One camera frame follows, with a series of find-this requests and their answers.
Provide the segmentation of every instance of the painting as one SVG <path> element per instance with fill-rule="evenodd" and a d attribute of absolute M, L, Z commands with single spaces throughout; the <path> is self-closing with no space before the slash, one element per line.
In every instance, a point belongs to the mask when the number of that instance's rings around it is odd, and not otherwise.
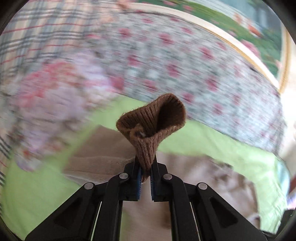
<path fill-rule="evenodd" d="M 276 79 L 281 68 L 282 24 L 262 0 L 139 0 L 190 13 L 223 29 L 249 48 Z"/>

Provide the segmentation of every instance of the pink flower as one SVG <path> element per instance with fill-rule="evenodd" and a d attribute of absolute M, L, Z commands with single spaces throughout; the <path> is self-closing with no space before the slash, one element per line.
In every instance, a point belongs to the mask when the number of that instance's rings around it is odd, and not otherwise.
<path fill-rule="evenodd" d="M 180 20 L 179 19 L 177 19 L 177 18 L 170 18 L 172 21 L 174 21 L 174 22 L 179 22 Z"/>
<path fill-rule="evenodd" d="M 27 77 L 26 79 L 33 79 L 33 78 L 39 78 L 40 77 L 41 72 L 37 71 L 37 72 L 33 72 L 31 74 L 29 74 L 29 78 Z"/>
<path fill-rule="evenodd" d="M 129 38 L 131 37 L 131 32 L 128 28 L 121 28 L 119 29 L 119 33 L 121 34 L 122 38 Z"/>
<path fill-rule="evenodd" d="M 237 37 L 237 34 L 231 30 L 228 30 L 227 33 L 229 33 L 232 37 Z"/>
<path fill-rule="evenodd" d="M 235 77 L 240 77 L 241 76 L 241 69 L 237 65 L 234 66 L 234 69 L 235 69 L 235 71 L 234 71 Z"/>
<path fill-rule="evenodd" d="M 226 50 L 226 47 L 225 47 L 225 45 L 224 45 L 223 43 L 221 43 L 221 42 L 217 42 L 217 44 L 219 45 L 219 47 L 220 47 L 221 49 Z"/>
<path fill-rule="evenodd" d="M 241 100 L 241 97 L 239 95 L 234 95 L 233 96 L 233 103 L 235 105 L 239 105 L 240 100 Z"/>
<path fill-rule="evenodd" d="M 189 28 L 184 28 L 184 27 L 183 27 L 182 30 L 183 30 L 185 33 L 187 33 L 187 34 L 193 34 L 192 30 L 189 29 Z"/>
<path fill-rule="evenodd" d="M 249 41 L 246 41 L 246 40 L 242 40 L 241 43 L 246 46 L 249 50 L 251 50 L 253 52 L 253 54 L 255 54 L 259 59 L 261 59 L 261 54 L 259 52 L 259 50 L 257 49 L 257 47 L 249 42 Z"/>
<path fill-rule="evenodd" d="M 218 89 L 218 85 L 217 85 L 217 81 L 215 80 L 214 76 L 210 76 L 210 77 L 206 80 L 206 83 L 207 83 L 207 88 L 208 88 L 210 91 L 217 91 L 217 89 Z"/>
<path fill-rule="evenodd" d="M 183 99 L 184 99 L 185 101 L 189 102 L 189 103 L 192 103 L 193 100 L 194 100 L 194 95 L 191 94 L 191 93 L 185 93 L 185 94 L 183 95 Z"/>
<path fill-rule="evenodd" d="M 218 25 L 219 24 L 219 22 L 217 22 L 216 20 L 214 20 L 214 19 L 212 19 L 211 20 L 211 22 L 213 23 L 213 24 L 216 24 L 216 25 Z"/>
<path fill-rule="evenodd" d="M 183 5 L 183 8 L 188 11 L 188 12 L 192 12 L 193 11 L 193 7 L 190 7 L 188 5 Z"/>
<path fill-rule="evenodd" d="M 177 5 L 177 4 L 173 3 L 173 2 L 166 1 L 166 0 L 163 0 L 163 3 L 164 3 L 165 5 L 169 5 L 169 6 L 172 6 L 172 7 L 174 7 L 174 6 Z"/>
<path fill-rule="evenodd" d="M 134 54 L 128 56 L 128 65 L 130 66 L 139 66 L 140 61 L 138 57 Z"/>
<path fill-rule="evenodd" d="M 142 18 L 142 21 L 144 23 L 153 23 L 153 21 L 150 18 Z"/>
<path fill-rule="evenodd" d="M 203 53 L 203 58 L 214 59 L 214 56 L 212 55 L 211 50 L 209 50 L 207 47 L 201 47 L 200 51 Z"/>
<path fill-rule="evenodd" d="M 168 71 L 168 75 L 173 78 L 177 78 L 180 75 L 180 72 L 178 71 L 178 67 L 175 64 L 168 64 L 167 71 Z"/>
<path fill-rule="evenodd" d="M 155 82 L 152 80 L 144 80 L 144 86 L 146 86 L 152 92 L 157 91 L 157 87 L 155 85 Z"/>
<path fill-rule="evenodd" d="M 167 33 L 161 33 L 159 34 L 159 37 L 165 45 L 169 45 L 173 43 L 173 40 L 171 39 L 170 35 Z"/>
<path fill-rule="evenodd" d="M 214 104 L 214 113 L 216 115 L 222 115 L 223 114 L 222 110 L 223 110 L 222 105 L 220 105 L 220 104 Z"/>
<path fill-rule="evenodd" d="M 124 88 L 124 79 L 120 76 L 111 76 L 110 77 L 112 86 L 120 91 Z"/>

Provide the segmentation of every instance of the brown knit sock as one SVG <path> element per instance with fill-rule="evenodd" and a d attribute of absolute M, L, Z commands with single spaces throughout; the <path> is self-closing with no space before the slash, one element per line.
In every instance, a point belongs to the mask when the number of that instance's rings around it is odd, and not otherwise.
<path fill-rule="evenodd" d="M 117 129 L 135 147 L 144 171 L 142 180 L 149 176 L 158 145 L 185 125 L 183 103 L 173 94 L 164 94 L 150 104 L 122 115 Z"/>

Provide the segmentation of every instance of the floral bedsheet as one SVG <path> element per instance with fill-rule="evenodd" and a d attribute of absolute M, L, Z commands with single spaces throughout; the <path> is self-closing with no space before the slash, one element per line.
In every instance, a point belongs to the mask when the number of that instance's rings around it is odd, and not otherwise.
<path fill-rule="evenodd" d="M 213 34 L 173 16 L 130 12 L 89 42 L 120 93 L 145 102 L 174 93 L 188 118 L 277 154 L 285 127 L 277 89 Z"/>

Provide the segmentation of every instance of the pink floral pattern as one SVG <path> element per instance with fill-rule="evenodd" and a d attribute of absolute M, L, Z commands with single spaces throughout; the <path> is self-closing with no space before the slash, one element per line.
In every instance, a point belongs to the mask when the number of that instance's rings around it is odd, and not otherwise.
<path fill-rule="evenodd" d="M 188 6 L 188 5 L 183 5 L 183 8 L 188 13 L 191 13 L 193 11 L 193 7 Z"/>
<path fill-rule="evenodd" d="M 277 153 L 285 126 L 278 92 L 231 46 L 175 16 L 116 17 L 91 42 L 104 49 L 104 68 L 120 93 L 145 102 L 174 93 L 189 118 Z"/>
<path fill-rule="evenodd" d="M 65 148 L 90 113 L 123 89 L 123 82 L 122 77 L 107 78 L 89 49 L 33 64 L 10 98 L 18 117 L 13 127 L 17 164 L 34 171 L 45 155 Z"/>

